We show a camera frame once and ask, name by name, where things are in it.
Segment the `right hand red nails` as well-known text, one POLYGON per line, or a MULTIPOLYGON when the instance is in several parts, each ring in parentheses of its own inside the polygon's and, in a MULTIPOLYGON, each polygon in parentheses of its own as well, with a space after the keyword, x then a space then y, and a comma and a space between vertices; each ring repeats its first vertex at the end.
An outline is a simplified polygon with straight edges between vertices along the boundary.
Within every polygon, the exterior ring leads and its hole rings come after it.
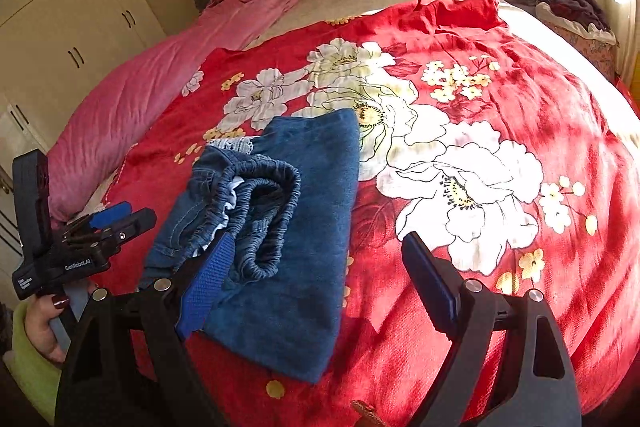
POLYGON ((372 405, 362 400, 352 400, 350 406, 358 414, 355 427, 387 427, 386 422, 378 416, 378 412, 372 405))

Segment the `left hand red nails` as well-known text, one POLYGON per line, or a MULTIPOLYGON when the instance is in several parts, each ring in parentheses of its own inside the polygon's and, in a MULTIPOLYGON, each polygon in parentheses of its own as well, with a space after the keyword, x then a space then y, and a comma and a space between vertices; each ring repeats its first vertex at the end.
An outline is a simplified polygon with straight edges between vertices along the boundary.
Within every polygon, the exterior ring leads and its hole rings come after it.
POLYGON ((56 319, 66 308, 70 306, 70 297, 65 293, 32 296, 24 318, 24 329, 32 347, 49 362, 61 365, 66 358, 65 351, 61 348, 50 322, 56 319))

